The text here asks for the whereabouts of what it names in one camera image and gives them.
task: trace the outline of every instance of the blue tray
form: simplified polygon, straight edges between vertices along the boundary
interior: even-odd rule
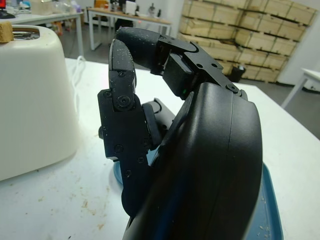
[[[147,155],[150,164],[157,150],[149,151]],[[113,173],[119,183],[123,184],[120,171],[120,163],[117,161],[113,166]],[[247,233],[246,240],[283,240],[283,232],[276,201],[274,188],[271,182],[269,170],[263,164],[262,184],[258,202]]]

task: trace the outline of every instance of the screw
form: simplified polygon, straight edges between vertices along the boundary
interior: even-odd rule
[[[236,88],[233,84],[228,84],[225,86],[227,89],[231,90],[234,94],[237,94],[239,92],[239,89]]]
[[[120,145],[120,144],[117,144],[117,145],[114,146],[114,152],[116,154],[122,153],[123,150],[124,150],[124,147],[122,145]]]
[[[139,157],[139,158],[138,158],[138,163],[139,163],[139,164],[142,164],[143,162],[144,162],[144,158],[143,158],[143,157]]]
[[[118,97],[118,104],[120,107],[125,108],[130,105],[130,98],[128,96],[122,95]]]
[[[124,71],[120,71],[120,72],[118,73],[118,76],[119,76],[120,78],[123,78],[125,75],[126,75],[126,73],[125,73]]]
[[[131,170],[125,171],[124,175],[125,175],[126,178],[129,178],[131,176]]]
[[[107,99],[107,98],[110,98],[111,97],[111,92],[110,91],[105,91],[103,93],[103,96]]]

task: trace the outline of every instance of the table leg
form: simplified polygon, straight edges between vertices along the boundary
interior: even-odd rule
[[[289,95],[286,97],[286,99],[283,101],[281,107],[283,109],[286,109],[288,104],[291,102],[291,100],[297,95],[297,93],[303,88],[305,85],[306,81],[308,80],[307,76],[303,74],[302,78],[300,79],[299,82],[296,83],[294,88],[291,90]]]
[[[94,51],[101,44],[101,41],[95,42],[94,23],[93,23],[93,19],[92,19],[94,17],[94,14],[92,11],[88,11],[88,12],[89,12],[88,17],[89,17],[90,47],[91,47],[91,50]]]
[[[112,41],[112,37],[111,37],[111,17],[108,17],[108,22],[109,22],[109,27],[108,27],[108,41],[109,41],[109,43],[111,43],[111,41]]]
[[[165,35],[170,35],[171,26],[166,26]]]
[[[77,37],[77,40],[78,40],[79,55],[85,56],[84,44],[83,44],[83,41],[82,41],[81,15],[79,15],[75,19],[75,24],[76,24],[76,37]]]
[[[95,38],[94,38],[94,24],[93,24],[93,14],[91,11],[89,12],[89,34],[90,34],[90,46],[91,46],[91,50],[95,50]]]
[[[100,15],[98,15],[98,33],[99,33],[99,42],[101,42],[102,36],[101,36],[101,16]]]

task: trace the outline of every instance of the white wall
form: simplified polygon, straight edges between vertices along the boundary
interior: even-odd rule
[[[320,10],[320,0],[295,0],[295,2]],[[301,68],[320,71],[320,13],[281,72],[278,81],[295,85],[303,75]],[[320,84],[314,82],[308,81],[305,87],[320,91]]]

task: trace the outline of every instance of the white table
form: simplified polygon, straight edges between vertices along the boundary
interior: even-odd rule
[[[70,70],[75,60],[67,59]],[[137,70],[141,103],[161,99],[174,114],[183,102],[160,76]],[[87,62],[78,85],[81,144],[69,160],[0,181],[1,240],[121,240],[129,217],[113,162],[98,138],[97,94],[108,65]],[[237,84],[259,111],[268,166],[285,240],[320,239],[320,141],[255,86]]]
[[[17,14],[15,18],[0,19],[1,22],[10,21],[11,24],[21,25],[40,25],[49,24],[52,22],[58,22],[68,19],[75,19],[76,25],[76,37],[78,41],[79,55],[84,56],[84,44],[82,39],[82,27],[81,27],[81,15],[83,12],[77,12],[73,14],[68,13],[55,13],[51,15],[36,15],[36,14]]]
[[[94,24],[93,24],[93,17],[97,15],[98,17],[98,34],[99,34],[99,40],[95,42],[95,37],[94,37]],[[90,47],[91,50],[94,51],[100,44],[101,44],[101,16],[105,16],[108,19],[108,37],[109,40],[111,41],[111,22],[115,22],[115,19],[123,19],[123,20],[129,20],[133,22],[142,22],[142,23],[147,23],[147,24],[153,24],[153,25],[158,25],[160,28],[165,28],[166,35],[170,35],[171,31],[171,22],[163,20],[163,19],[158,19],[158,18],[152,18],[152,17],[146,17],[146,16],[132,16],[132,15],[127,15],[122,12],[114,12],[110,11],[104,8],[88,8],[88,18],[89,18],[89,33],[90,33]]]
[[[305,68],[302,68],[303,70],[303,76],[301,79],[297,82],[297,84],[294,86],[294,88],[291,90],[289,95],[286,97],[286,99],[283,101],[281,107],[286,109],[288,104],[292,101],[292,99],[298,94],[298,92],[301,91],[301,89],[304,87],[305,83],[308,80],[314,81],[314,82],[320,82],[320,72],[318,71],[312,71]]]

